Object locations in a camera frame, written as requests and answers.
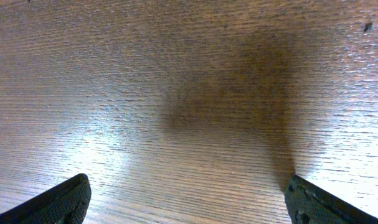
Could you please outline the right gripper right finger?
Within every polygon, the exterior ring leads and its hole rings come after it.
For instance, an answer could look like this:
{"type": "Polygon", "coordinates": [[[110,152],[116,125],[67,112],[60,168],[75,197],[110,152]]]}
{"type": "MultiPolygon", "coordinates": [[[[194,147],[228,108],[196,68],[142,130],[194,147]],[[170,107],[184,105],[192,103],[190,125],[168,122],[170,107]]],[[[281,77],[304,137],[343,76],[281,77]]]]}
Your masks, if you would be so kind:
{"type": "Polygon", "coordinates": [[[378,218],[293,175],[285,190],[292,224],[378,224],[378,218]]]}

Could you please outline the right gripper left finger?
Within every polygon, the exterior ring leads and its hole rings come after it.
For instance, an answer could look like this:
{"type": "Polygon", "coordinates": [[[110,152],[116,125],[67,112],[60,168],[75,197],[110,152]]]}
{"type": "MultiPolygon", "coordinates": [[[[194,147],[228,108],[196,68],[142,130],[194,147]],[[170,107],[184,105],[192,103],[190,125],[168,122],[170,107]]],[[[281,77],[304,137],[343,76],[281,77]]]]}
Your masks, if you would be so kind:
{"type": "Polygon", "coordinates": [[[0,214],[0,224],[82,224],[92,191],[88,176],[77,174],[0,214]]]}

